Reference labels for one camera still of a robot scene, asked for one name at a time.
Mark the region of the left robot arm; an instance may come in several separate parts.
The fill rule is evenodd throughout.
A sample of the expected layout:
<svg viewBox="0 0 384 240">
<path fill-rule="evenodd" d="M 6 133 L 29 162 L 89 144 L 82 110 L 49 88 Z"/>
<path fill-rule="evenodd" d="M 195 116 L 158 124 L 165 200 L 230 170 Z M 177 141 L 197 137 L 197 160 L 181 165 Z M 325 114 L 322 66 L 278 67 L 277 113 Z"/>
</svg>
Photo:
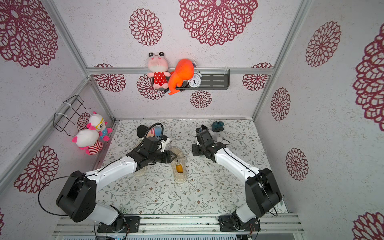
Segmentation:
<svg viewBox="0 0 384 240">
<path fill-rule="evenodd" d="M 57 206 L 75 223 L 92 220 L 100 222 L 110 232 L 123 231 L 127 225 L 124 214 L 113 206 L 97 202 L 97 193 L 110 183 L 148 165 L 170 164 L 177 155 L 166 150 L 169 142 L 167 137 L 148 137 L 125 156 L 103 168 L 87 173 L 73 172 L 59 193 Z"/>
</svg>

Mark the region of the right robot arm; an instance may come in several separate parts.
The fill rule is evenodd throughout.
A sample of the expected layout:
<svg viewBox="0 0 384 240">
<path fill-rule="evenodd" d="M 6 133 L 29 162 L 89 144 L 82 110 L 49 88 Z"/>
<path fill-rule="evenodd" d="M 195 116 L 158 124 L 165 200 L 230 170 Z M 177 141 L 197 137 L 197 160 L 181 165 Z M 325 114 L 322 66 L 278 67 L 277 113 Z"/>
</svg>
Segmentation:
<svg viewBox="0 0 384 240">
<path fill-rule="evenodd" d="M 276 178 L 268 168 L 259 169 L 236 156 L 209 130 L 196 129 L 194 156 L 205 156 L 221 165 L 244 182 L 246 203 L 232 213 L 229 222 L 239 230 L 253 219 L 260 218 L 283 200 Z"/>
</svg>

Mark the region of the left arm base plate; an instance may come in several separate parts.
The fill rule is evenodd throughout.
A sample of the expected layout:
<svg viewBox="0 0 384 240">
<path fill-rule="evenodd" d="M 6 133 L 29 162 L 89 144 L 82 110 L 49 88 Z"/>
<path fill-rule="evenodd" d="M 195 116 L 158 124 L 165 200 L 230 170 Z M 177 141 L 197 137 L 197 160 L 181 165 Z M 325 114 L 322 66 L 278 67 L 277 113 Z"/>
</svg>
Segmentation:
<svg viewBox="0 0 384 240">
<path fill-rule="evenodd" d="M 141 217 L 127 216 L 124 218 L 117 218 L 112 225 L 100 223 L 97 233 L 137 233 L 139 231 Z"/>
</svg>

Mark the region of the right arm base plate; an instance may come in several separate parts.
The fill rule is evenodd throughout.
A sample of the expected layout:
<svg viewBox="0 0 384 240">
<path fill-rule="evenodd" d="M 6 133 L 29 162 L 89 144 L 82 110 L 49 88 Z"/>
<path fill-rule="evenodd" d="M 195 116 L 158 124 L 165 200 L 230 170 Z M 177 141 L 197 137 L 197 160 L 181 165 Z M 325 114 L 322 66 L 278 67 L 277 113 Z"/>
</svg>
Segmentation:
<svg viewBox="0 0 384 240">
<path fill-rule="evenodd" d="M 261 230 L 259 219 L 253 218 L 245 223 L 235 216 L 219 216 L 218 218 L 221 232 L 258 232 Z"/>
</svg>

